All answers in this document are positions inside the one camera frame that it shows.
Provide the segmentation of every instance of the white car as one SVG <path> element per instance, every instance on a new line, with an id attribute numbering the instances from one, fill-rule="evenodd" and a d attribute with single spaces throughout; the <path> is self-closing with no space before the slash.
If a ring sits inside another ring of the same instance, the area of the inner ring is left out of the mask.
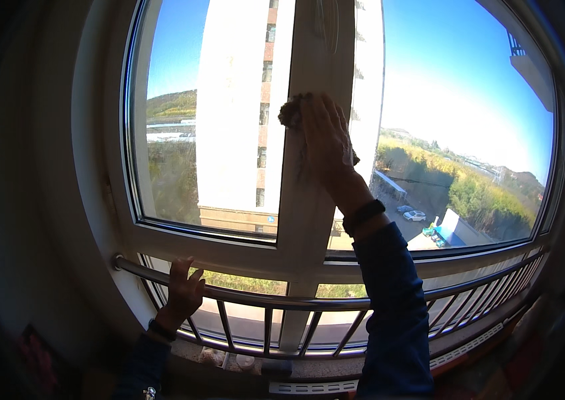
<path id="1" fill-rule="evenodd" d="M 406 213 L 403 214 L 403 216 L 407 220 L 412 220 L 412 221 L 422 221 L 422 220 L 427 219 L 427 216 L 424 215 L 424 212 L 417 211 L 417 210 L 406 212 Z"/>

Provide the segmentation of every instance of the window handle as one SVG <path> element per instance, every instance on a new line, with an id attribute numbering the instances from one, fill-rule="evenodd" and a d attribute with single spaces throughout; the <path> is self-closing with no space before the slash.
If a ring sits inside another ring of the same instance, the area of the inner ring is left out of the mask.
<path id="1" fill-rule="evenodd" d="M 339 28 L 338 0 L 316 0 L 314 32 L 323 39 L 328 54 L 335 54 L 338 50 Z"/>

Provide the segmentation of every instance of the person's left hand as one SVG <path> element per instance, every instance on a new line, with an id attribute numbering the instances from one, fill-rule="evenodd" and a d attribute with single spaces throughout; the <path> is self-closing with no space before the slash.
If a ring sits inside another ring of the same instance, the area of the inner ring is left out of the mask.
<path id="1" fill-rule="evenodd" d="M 169 271 L 169 299 L 166 306 L 158 311 L 156 321 L 165 329 L 175 333 L 180 325 L 189 318 L 202 304 L 205 279 L 198 269 L 187 279 L 187 272 L 193 263 L 193 257 L 187 260 L 176 259 Z"/>

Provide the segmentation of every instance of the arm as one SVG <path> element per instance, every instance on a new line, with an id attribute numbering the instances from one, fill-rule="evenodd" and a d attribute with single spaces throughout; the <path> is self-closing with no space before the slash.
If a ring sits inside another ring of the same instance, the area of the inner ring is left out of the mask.
<path id="1" fill-rule="evenodd" d="M 156 322 L 163 329 L 175 332 L 202 304 L 205 280 L 200 279 L 202 269 L 187 279 L 193 258 L 177 259 L 169 271 L 169 300 L 156 315 Z M 112 400 L 139 399 L 148 387 L 160 388 L 160 377 L 170 354 L 171 342 L 151 329 L 142 334 L 125 361 Z"/>
<path id="2" fill-rule="evenodd" d="M 301 110 L 312 170 L 347 217 L 374 197 L 353 169 L 342 108 L 321 95 L 304 100 Z M 356 227 L 353 238 L 374 310 L 358 395 L 430 395 L 428 315 L 406 242 L 384 213 Z"/>

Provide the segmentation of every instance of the hand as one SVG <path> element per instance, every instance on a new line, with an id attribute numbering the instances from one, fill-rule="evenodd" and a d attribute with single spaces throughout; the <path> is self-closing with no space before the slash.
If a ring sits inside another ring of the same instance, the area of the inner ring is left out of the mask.
<path id="1" fill-rule="evenodd" d="M 342 107 L 326 94 L 300 104 L 311 169 L 346 216 L 372 201 L 367 184 L 353 169 L 353 149 Z"/>
<path id="2" fill-rule="evenodd" d="M 202 304 L 205 279 L 200 279 L 204 273 L 198 269 L 187 279 L 187 272 L 193 263 L 193 257 L 187 260 L 176 259 L 171 263 L 169 271 L 169 299 L 166 306 L 158 311 L 157 322 L 165 329 L 174 332 Z"/>

